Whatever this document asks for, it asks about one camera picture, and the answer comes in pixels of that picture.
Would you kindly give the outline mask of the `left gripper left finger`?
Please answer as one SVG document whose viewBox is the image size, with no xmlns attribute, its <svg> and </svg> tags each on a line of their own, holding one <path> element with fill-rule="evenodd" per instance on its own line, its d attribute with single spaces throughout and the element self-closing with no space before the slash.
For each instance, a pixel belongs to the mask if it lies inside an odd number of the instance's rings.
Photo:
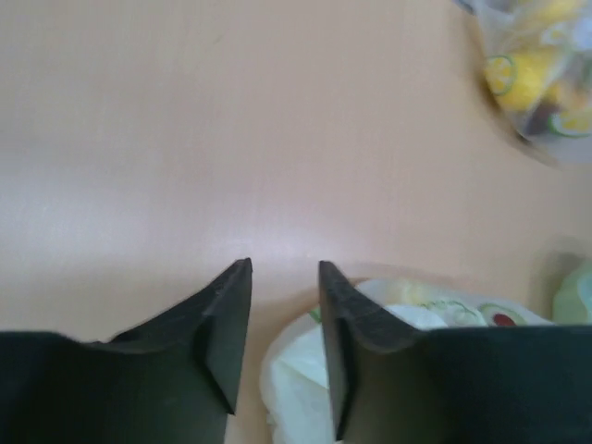
<svg viewBox="0 0 592 444">
<path fill-rule="evenodd" d="M 221 443 L 236 412 L 250 259 L 107 342 L 1 335 L 5 443 Z"/>
</svg>

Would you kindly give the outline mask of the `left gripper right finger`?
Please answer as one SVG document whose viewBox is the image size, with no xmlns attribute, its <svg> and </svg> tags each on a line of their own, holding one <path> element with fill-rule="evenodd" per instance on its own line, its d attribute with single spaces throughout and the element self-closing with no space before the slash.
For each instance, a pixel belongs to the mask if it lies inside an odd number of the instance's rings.
<svg viewBox="0 0 592 444">
<path fill-rule="evenodd" d="M 419 330 L 318 267 L 326 337 L 346 324 L 361 386 L 334 424 L 342 443 L 587 443 L 588 326 Z"/>
</svg>

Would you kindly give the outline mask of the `green plastic bag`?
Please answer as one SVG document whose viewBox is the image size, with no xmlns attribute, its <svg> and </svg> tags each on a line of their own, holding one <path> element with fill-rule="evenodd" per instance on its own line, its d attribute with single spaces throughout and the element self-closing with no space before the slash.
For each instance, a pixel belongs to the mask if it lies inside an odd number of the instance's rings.
<svg viewBox="0 0 592 444">
<path fill-rule="evenodd" d="M 438 327 L 547 326 L 550 321 L 518 302 L 409 278 L 374 278 L 355 289 L 390 315 L 419 330 Z M 346 324 L 336 338 L 316 306 L 287 325 L 262 362 L 259 388 L 274 443 L 335 443 L 334 424 L 361 386 L 363 356 Z"/>
</svg>

